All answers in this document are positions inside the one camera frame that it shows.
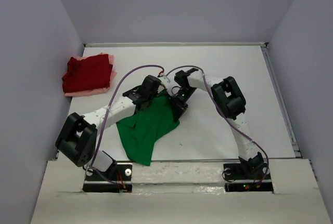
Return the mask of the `green t shirt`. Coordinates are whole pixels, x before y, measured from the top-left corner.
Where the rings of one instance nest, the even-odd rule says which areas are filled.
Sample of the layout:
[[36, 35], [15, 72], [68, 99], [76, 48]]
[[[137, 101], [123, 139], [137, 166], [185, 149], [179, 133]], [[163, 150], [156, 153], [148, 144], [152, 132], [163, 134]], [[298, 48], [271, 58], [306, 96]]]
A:
[[155, 143], [179, 126], [174, 121], [168, 96], [155, 98], [150, 107], [116, 123], [130, 161], [149, 166]]

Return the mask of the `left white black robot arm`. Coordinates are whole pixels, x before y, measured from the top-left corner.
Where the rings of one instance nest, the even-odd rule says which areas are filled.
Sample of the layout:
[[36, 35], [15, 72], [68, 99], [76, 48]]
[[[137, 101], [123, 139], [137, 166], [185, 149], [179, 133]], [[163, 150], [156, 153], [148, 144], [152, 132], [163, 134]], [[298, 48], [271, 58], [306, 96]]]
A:
[[166, 77], [148, 75], [141, 85], [124, 92], [110, 106], [83, 115], [71, 113], [55, 142], [56, 148], [75, 166], [87, 166], [102, 179], [110, 180], [117, 171], [117, 162], [99, 149], [102, 131], [148, 108], [159, 88], [165, 89], [169, 83]]

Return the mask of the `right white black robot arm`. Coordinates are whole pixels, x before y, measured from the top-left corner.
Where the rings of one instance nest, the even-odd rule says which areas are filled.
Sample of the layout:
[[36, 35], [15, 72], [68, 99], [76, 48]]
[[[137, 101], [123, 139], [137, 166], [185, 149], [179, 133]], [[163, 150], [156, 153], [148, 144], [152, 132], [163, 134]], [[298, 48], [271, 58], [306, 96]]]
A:
[[206, 76], [199, 67], [180, 70], [175, 73], [177, 93], [169, 97], [175, 121], [188, 108], [187, 101], [196, 89], [206, 91], [218, 114], [227, 122], [233, 133], [240, 163], [236, 171], [246, 179], [254, 179], [260, 184], [268, 174], [268, 155], [252, 138], [246, 121], [246, 100], [236, 80], [232, 77], [217, 78]]

